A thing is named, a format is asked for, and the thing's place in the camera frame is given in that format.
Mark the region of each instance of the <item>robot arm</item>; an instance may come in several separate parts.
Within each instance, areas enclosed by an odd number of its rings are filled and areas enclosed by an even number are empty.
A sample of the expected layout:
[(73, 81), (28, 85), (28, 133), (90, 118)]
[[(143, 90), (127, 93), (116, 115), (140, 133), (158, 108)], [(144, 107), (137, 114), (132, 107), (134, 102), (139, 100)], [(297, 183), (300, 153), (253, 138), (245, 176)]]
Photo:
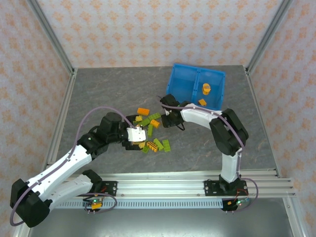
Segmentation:
[[(134, 117), (128, 116), (127, 118), (133, 121)], [(92, 128), (78, 140), (71, 157), (68, 157), (71, 152), (69, 151), (48, 169), (27, 182), (19, 179), (12, 185), (10, 206), (13, 208), (27, 189), (67, 160), (54, 173), (30, 189), (18, 204), (16, 213), (29, 227), (38, 225), (54, 207), (69, 198), (100, 191), (102, 179), (92, 170), (83, 172), (70, 182), (62, 183), (75, 171), (106, 152), (110, 143), (122, 143), (126, 150), (137, 150), (139, 147), (133, 146), (131, 142), (141, 142), (147, 139), (146, 131), (143, 128), (131, 128), (121, 120), (120, 115), (107, 113), (99, 126)]]
[(245, 145), (249, 135), (235, 112), (231, 109), (212, 111), (203, 108), (199, 110), (197, 105), (189, 102), (180, 104), (171, 94), (164, 96), (160, 102), (165, 109), (165, 115), (161, 116), (164, 127), (178, 126), (183, 122), (193, 122), (212, 131), (216, 146), (222, 152), (220, 186), (225, 191), (236, 189), (236, 185), (240, 181), (237, 166), (238, 158), (241, 157), (241, 146), (232, 131), (218, 118), (218, 116), (223, 117)]

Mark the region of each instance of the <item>orange block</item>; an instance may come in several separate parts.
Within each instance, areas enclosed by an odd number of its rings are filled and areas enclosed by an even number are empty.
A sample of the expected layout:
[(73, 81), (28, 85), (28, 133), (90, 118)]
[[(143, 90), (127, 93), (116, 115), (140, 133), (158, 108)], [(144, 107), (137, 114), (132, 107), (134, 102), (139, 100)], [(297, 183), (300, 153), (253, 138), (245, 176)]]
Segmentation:
[(207, 104), (204, 99), (201, 99), (201, 100), (199, 100), (198, 102), (199, 102), (199, 104), (202, 105), (202, 106), (206, 106), (206, 104)]
[(155, 128), (158, 128), (160, 126), (160, 122), (156, 121), (156, 120), (151, 120), (150, 124), (152, 126), (154, 126)]
[(137, 113), (139, 115), (147, 116), (149, 114), (149, 110), (148, 109), (143, 109), (143, 108), (138, 108)]

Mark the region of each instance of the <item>black mounting plate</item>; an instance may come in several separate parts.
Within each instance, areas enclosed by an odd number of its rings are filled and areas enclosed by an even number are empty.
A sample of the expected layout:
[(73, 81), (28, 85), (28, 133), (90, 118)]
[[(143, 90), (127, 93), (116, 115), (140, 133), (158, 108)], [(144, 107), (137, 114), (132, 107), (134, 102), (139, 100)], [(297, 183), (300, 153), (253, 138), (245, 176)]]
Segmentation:
[(240, 180), (233, 189), (224, 191), (220, 187), (219, 180), (206, 180), (204, 181), (205, 196), (248, 196), (247, 183), (244, 180)]
[(102, 181), (100, 192), (103, 194), (117, 195), (118, 182), (117, 181)]

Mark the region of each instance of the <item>aluminum frame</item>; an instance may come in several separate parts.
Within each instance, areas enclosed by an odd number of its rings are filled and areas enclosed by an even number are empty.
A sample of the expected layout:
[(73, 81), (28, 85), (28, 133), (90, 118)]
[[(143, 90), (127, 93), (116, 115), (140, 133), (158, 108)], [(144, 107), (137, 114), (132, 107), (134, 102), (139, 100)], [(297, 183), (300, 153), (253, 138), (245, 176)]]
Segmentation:
[(255, 53), (253, 54), (247, 68), (247, 73), (251, 74), (251, 72), (255, 69), (258, 61), (260, 60), (261, 56), (263, 55), (266, 47), (268, 46), (270, 40), (273, 38), (278, 26), (280, 25), (282, 19), (287, 14), (287, 10), (289, 9), (293, 0), (283, 0), (280, 7), (276, 11), (276, 14), (267, 28), (264, 36), (262, 37)]
[(48, 39), (50, 40), (51, 44), (55, 48), (58, 56), (60, 57), (63, 65), (65, 66), (66, 70), (69, 73), (72, 73), (74, 68), (65, 53), (61, 43), (59, 42), (57, 36), (55, 35), (52, 26), (50, 25), (48, 19), (46, 18), (42, 8), (40, 7), (40, 4), (37, 0), (27, 0), (29, 3), (30, 8), (33, 10), (35, 16), (39, 20), (39, 23), (41, 24), (43, 30), (45, 31)]
[[(259, 187), (259, 198), (295, 197), (290, 178), (278, 178), (275, 170), (242, 170), (242, 177), (253, 179)], [(105, 181), (118, 181), (119, 199), (168, 199), (168, 198), (235, 198), (235, 196), (205, 196), (204, 181), (218, 180), (220, 171), (186, 171), (165, 173), (101, 174)], [(67, 179), (71, 181), (77, 175)], [(256, 195), (252, 182), (247, 181), (249, 197)]]
[(75, 81), (76, 81), (77, 71), (78, 69), (74, 69), (74, 72), (70, 75), (68, 86), (64, 95), (63, 103), (60, 106), (59, 116), (58, 116), (56, 126), (54, 129), (54, 134), (52, 136), (50, 146), (46, 154), (46, 162), (42, 170), (45, 169), (48, 163), (53, 164), (56, 162), (58, 148), (59, 148), (61, 136), (63, 134), (67, 111), (68, 111), (68, 107), (69, 107), (69, 103), (71, 99), (71, 94), (73, 92)]

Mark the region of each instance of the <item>cable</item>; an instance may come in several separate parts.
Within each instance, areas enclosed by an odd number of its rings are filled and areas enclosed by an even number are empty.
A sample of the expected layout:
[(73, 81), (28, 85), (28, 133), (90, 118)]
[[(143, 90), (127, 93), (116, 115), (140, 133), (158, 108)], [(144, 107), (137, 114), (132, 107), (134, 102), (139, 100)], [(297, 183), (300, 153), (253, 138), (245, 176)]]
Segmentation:
[[(107, 211), (111, 211), (111, 210), (112, 210), (114, 207), (116, 207), (116, 205), (118, 204), (118, 200), (117, 200), (114, 196), (112, 196), (112, 195), (110, 195), (110, 194), (103, 194), (103, 193), (87, 193), (87, 194), (84, 194), (84, 195), (98, 195), (98, 196), (105, 196), (105, 197), (113, 198), (113, 200), (115, 201), (114, 205), (111, 206), (110, 208), (107, 208), (107, 209), (104, 209), (104, 210), (100, 210), (100, 211), (98, 211), (98, 212), (95, 212), (95, 213), (98, 213), (98, 214), (104, 213), (104, 212), (107, 212)], [(88, 211), (88, 209), (87, 209), (88, 204), (89, 204), (89, 203), (87, 202), (87, 203), (84, 205), (84, 210), (89, 213), (89, 211)]]
[(231, 213), (241, 212), (241, 211), (246, 210), (247, 208), (249, 208), (251, 205), (254, 204), (254, 202), (258, 199), (258, 196), (259, 196), (259, 188), (258, 188), (258, 185), (257, 185), (257, 183), (256, 183), (253, 179), (250, 179), (250, 178), (242, 178), (241, 180), (249, 180), (249, 181), (251, 181), (251, 182), (255, 185), (255, 187), (256, 187), (256, 196), (255, 196), (255, 199), (253, 200), (253, 202), (251, 202), (248, 206), (246, 206), (245, 208), (240, 209), (240, 210), (230, 211)]
[(182, 123), (181, 125), (182, 125), (182, 128), (181, 128), (180, 126), (178, 126), (178, 125), (176, 125), (176, 127), (177, 127), (178, 129), (180, 129), (181, 131), (186, 130), (185, 127), (184, 127), (184, 125), (183, 125), (183, 123)]
[(74, 153), (75, 151), (75, 148), (76, 148), (76, 145), (77, 145), (77, 140), (79, 138), (79, 133), (80, 133), (80, 130), (81, 130), (81, 127), (83, 125), (83, 123), (85, 122), (86, 118), (91, 114), (93, 113), (94, 111), (96, 110), (99, 110), (99, 109), (109, 109), (109, 110), (113, 110), (115, 111), (116, 113), (118, 113), (127, 123), (128, 125), (130, 125), (132, 128), (136, 128), (128, 119), (127, 117), (125, 117), (120, 111), (118, 111), (117, 109), (113, 108), (113, 107), (110, 107), (110, 106), (99, 106), (99, 107), (96, 107), (92, 110), (90, 110), (84, 117), (83, 119), (81, 120), (80, 124), (79, 124), (79, 127), (78, 127), (78, 130), (77, 130), (77, 134), (76, 134), (76, 138), (75, 138), (75, 141), (74, 141), (74, 144), (73, 144), (73, 147), (69, 153), (69, 155), (67, 156), (67, 158), (59, 165), (57, 166), (55, 169), (53, 169), (51, 172), (49, 172), (48, 174), (44, 175), (42, 178), (40, 178), (36, 183), (33, 183), (30, 187), (28, 187), (28, 189), (20, 196), (20, 198), (17, 200), (17, 202), (15, 203), (15, 205), (13, 206), (12, 208), (12, 211), (11, 211), (11, 214), (10, 214), (10, 225), (11, 226), (19, 226), (21, 224), (24, 223), (24, 221), (21, 221), (19, 223), (14, 223), (13, 221), (13, 217), (14, 217), (14, 213), (18, 207), (18, 205), (21, 203), (21, 201), (23, 200), (23, 198), (29, 193), (30, 190), (32, 190), (36, 185), (40, 184), (44, 179), (46, 179), (47, 177), (49, 177), (50, 175), (52, 175), (53, 173), (55, 173), (57, 170), (59, 170), (68, 160), (69, 158), (72, 156), (72, 154)]

